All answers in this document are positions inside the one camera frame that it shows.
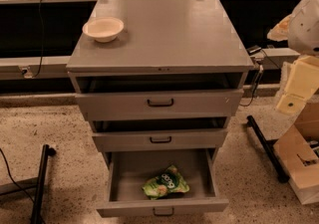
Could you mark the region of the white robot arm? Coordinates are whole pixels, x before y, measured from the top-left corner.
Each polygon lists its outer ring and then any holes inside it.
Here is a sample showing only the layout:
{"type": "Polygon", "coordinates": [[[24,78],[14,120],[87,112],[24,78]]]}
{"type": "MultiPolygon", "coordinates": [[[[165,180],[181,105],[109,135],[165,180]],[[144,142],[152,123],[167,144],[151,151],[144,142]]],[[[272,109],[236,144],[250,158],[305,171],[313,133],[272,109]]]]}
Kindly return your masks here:
{"type": "Polygon", "coordinates": [[[288,47],[300,54],[290,65],[276,109],[286,114],[301,112],[319,89],[319,0],[301,0],[267,38],[287,40],[288,47]]]}

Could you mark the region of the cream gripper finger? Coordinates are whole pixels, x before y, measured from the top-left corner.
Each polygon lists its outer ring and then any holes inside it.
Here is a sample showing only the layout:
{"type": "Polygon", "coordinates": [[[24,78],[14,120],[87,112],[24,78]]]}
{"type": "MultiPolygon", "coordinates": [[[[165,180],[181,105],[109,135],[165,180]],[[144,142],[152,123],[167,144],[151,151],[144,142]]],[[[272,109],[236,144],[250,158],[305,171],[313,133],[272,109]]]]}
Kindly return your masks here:
{"type": "Polygon", "coordinates": [[[267,38],[276,42],[286,41],[288,39],[290,20],[290,15],[284,17],[267,33],[267,38]]]}
{"type": "Polygon", "coordinates": [[[292,64],[285,63],[280,81],[276,109],[294,115],[301,112],[319,89],[319,59],[302,56],[292,64]]]}

